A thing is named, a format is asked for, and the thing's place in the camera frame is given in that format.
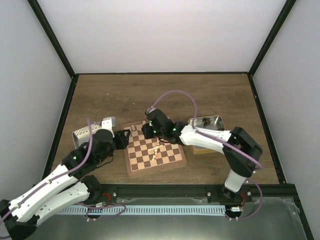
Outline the black front rail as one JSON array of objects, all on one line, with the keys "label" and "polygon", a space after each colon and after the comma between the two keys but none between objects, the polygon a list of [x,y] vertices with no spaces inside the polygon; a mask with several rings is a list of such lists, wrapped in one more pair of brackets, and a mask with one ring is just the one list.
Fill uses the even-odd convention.
[{"label": "black front rail", "polygon": [[109,194],[114,203],[119,199],[133,198],[196,198],[208,203],[238,203],[263,197],[293,197],[298,193],[294,184],[245,184],[239,193],[226,193],[221,184],[102,184],[102,194]]}]

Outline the metal tray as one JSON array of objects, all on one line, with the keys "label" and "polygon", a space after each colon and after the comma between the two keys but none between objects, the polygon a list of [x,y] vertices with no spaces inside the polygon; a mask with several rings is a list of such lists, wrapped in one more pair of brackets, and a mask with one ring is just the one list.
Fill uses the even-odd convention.
[{"label": "metal tray", "polygon": [[[196,117],[195,119],[190,118],[188,120],[188,125],[193,131],[192,123],[194,123],[194,126],[200,132],[205,133],[206,135],[215,136],[216,138],[218,137],[218,133],[216,132],[225,131],[225,125],[220,115],[201,116]],[[196,139],[200,140],[200,143],[191,146],[192,152],[195,155],[223,152],[223,144],[216,140],[202,135],[198,135]]]},{"label": "metal tray", "polygon": [[[91,127],[91,133],[95,134],[99,129],[101,129],[101,122],[94,122],[90,125]],[[83,143],[86,143],[90,139],[90,130],[88,126],[82,127],[78,130],[75,130],[72,132],[72,139],[74,148],[79,148],[80,145]]]}]

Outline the black frame posts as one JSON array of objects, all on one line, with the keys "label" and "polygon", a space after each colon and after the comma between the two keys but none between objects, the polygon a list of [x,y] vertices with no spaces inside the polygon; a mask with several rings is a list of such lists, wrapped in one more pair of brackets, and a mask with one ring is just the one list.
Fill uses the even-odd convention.
[{"label": "black frame posts", "polygon": [[[63,51],[63,48],[61,47],[59,40],[57,39],[48,19],[46,18],[45,13],[43,12],[41,5],[37,0],[28,0],[27,1],[34,12],[37,20],[39,21],[42,29],[44,30],[45,34],[47,35],[51,45],[53,46],[55,52],[57,53],[60,61],[62,62],[64,68],[66,69],[68,75],[70,76],[70,85],[69,89],[66,95],[66,100],[64,102],[62,112],[58,121],[57,129],[55,131],[55,135],[53,138],[53,142],[49,151],[48,159],[44,168],[43,177],[47,177],[50,173],[50,170],[53,167],[54,158],[56,156],[58,145],[62,136],[63,128],[67,119],[67,115],[70,109],[70,105],[72,103],[72,98],[74,96],[74,92],[76,89],[76,85],[79,79],[79,74],[75,73],[73,70],[65,52]],[[276,36],[278,35],[281,27],[283,26],[284,22],[286,21],[289,13],[293,9],[295,5],[294,0],[287,0],[285,1],[278,17],[276,18],[269,34],[266,37],[266,40],[264,41],[257,57],[255,58],[250,70],[246,72],[248,81],[251,87],[252,94],[254,96],[254,101],[256,104],[256,108],[262,123],[262,128],[266,137],[266,141],[268,144],[268,148],[271,153],[271,158],[273,161],[273,165],[276,171],[276,175],[279,181],[279,184],[264,184],[262,185],[262,191],[266,193],[267,197],[275,198],[275,197],[292,197],[293,202],[297,209],[299,210],[299,220],[301,221],[303,232],[305,237],[308,240],[312,240],[313,234],[311,232],[307,217],[305,215],[302,203],[300,201],[297,189],[294,184],[288,183],[275,147],[275,143],[273,141],[270,128],[268,126],[268,122],[263,110],[263,107],[261,105],[261,101],[254,83],[254,75],[257,72],[259,66],[261,65],[263,59],[265,58],[268,50],[270,49],[273,41],[275,40]]]}]

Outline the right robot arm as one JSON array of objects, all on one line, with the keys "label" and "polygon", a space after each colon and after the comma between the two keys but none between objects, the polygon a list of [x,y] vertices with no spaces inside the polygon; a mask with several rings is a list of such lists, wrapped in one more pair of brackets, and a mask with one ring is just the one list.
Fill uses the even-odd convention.
[{"label": "right robot arm", "polygon": [[260,145],[241,127],[233,130],[212,130],[194,126],[194,122],[173,122],[160,109],[145,112],[148,123],[142,127],[145,139],[181,146],[197,146],[225,156],[230,171],[222,188],[223,198],[229,202],[240,196],[240,189],[256,169],[263,153]]}]

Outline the pile of dark chess pieces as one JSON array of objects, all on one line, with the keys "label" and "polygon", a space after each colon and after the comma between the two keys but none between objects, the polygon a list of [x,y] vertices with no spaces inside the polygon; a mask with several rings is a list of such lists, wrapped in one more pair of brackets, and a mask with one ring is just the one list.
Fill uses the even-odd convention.
[{"label": "pile of dark chess pieces", "polygon": [[204,126],[207,126],[211,124],[211,119],[209,117],[206,117],[202,119],[202,122]]}]

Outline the wooden chess board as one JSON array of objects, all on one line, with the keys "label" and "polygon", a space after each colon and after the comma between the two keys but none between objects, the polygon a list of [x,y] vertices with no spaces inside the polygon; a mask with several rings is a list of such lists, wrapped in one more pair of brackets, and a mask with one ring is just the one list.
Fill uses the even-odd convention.
[{"label": "wooden chess board", "polygon": [[186,165],[181,145],[161,142],[156,137],[145,139],[142,127],[146,123],[140,120],[121,125],[122,130],[130,131],[128,146],[124,150],[127,174],[133,177]]}]

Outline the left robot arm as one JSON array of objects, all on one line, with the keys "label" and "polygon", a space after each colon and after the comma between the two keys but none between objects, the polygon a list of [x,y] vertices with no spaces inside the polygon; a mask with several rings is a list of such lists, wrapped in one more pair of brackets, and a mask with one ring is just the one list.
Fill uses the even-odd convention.
[{"label": "left robot arm", "polygon": [[130,130],[99,129],[71,151],[46,178],[21,196],[0,202],[5,239],[25,240],[55,213],[77,203],[97,202],[102,185],[91,173],[129,144]]}]

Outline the pile of light chess pieces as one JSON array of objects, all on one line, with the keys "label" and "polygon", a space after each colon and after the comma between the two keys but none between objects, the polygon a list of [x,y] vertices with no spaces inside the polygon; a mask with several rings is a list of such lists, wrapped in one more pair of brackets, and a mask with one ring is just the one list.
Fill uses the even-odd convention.
[{"label": "pile of light chess pieces", "polygon": [[[145,120],[142,121],[142,126],[144,124],[149,124],[148,122],[146,122]],[[164,145],[160,143],[160,140],[158,138],[152,138],[152,139],[145,139],[146,144],[151,144],[150,147],[147,147],[147,151],[152,154],[152,158],[150,159],[150,161],[155,161],[157,159],[157,155],[158,152],[164,148]]]}]

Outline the left metal tray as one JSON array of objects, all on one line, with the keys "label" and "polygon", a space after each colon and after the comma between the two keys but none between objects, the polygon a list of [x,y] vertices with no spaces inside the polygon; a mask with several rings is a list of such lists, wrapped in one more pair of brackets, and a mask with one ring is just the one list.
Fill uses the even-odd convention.
[{"label": "left metal tray", "polygon": [[[91,127],[91,133],[95,134],[99,129],[101,129],[101,122],[94,122],[90,125]],[[83,143],[86,143],[90,139],[90,130],[88,126],[82,127],[78,130],[75,130],[72,132],[72,139],[74,148],[79,148],[80,145]]]}]

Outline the right metal tray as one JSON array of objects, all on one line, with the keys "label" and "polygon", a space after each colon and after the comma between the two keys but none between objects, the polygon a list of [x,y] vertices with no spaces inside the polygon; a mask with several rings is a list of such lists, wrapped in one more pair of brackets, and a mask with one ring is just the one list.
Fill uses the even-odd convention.
[{"label": "right metal tray", "polygon": [[[218,133],[216,132],[225,131],[225,125],[220,115],[201,116],[196,117],[195,119],[190,118],[188,120],[188,125],[193,131],[192,123],[194,123],[194,126],[200,132],[205,133],[206,135],[215,136],[216,138],[218,137]],[[198,135],[196,139],[200,140],[200,143],[191,146],[192,152],[195,155],[223,152],[223,144],[216,140],[202,135]]]}]

